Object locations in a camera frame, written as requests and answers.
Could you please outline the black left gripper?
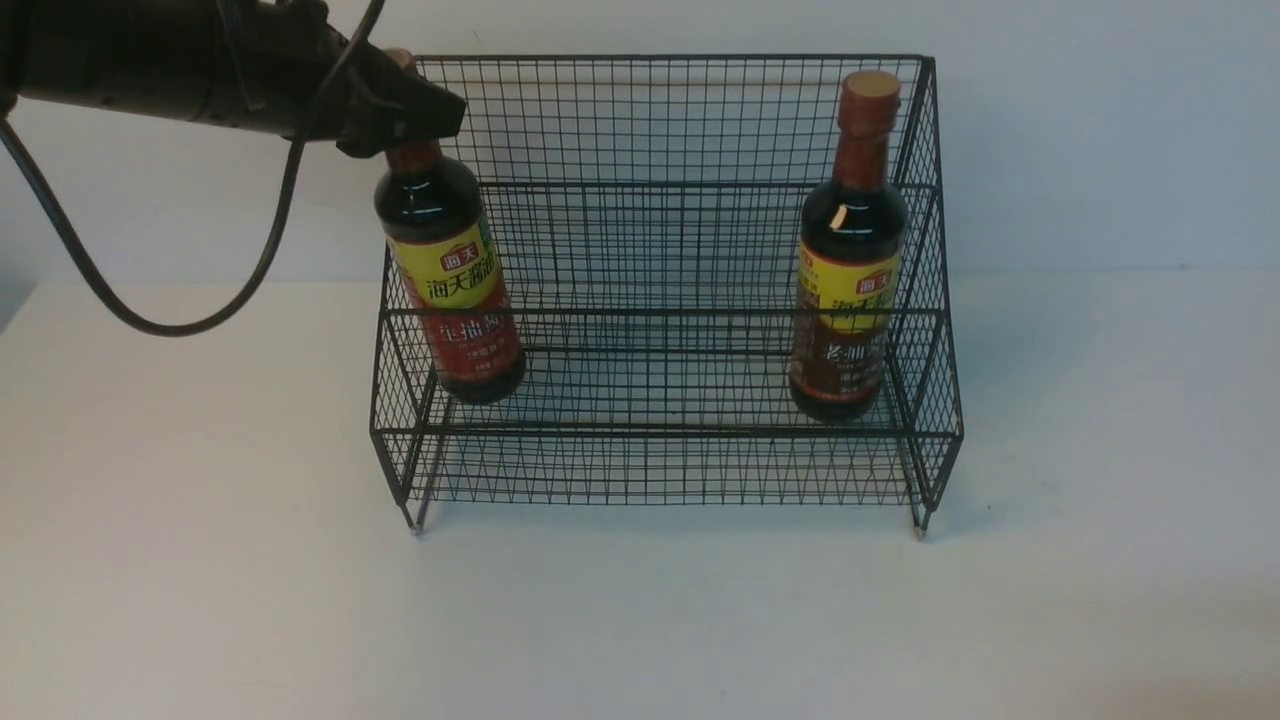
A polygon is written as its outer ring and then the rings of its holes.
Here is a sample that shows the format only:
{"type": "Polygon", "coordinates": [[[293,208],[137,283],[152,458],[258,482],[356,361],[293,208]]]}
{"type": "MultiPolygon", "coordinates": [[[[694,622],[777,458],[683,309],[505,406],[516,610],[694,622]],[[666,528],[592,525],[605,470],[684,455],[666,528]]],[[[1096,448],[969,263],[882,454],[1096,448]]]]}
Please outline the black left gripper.
{"type": "Polygon", "coordinates": [[[206,124],[294,138],[317,105],[307,138],[360,159],[457,136],[463,97],[425,79],[411,51],[348,38],[328,14],[324,1],[212,3],[206,124]]]}

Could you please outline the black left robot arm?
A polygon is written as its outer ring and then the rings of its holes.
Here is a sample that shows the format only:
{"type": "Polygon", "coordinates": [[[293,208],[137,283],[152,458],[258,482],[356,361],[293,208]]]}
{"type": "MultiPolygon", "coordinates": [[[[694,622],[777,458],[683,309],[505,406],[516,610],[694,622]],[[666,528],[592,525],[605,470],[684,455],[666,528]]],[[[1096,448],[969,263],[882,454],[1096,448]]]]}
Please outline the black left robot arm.
{"type": "Polygon", "coordinates": [[[308,140],[352,158],[453,137],[466,113],[323,1],[5,1],[3,90],[283,138],[319,101],[308,140]]]}

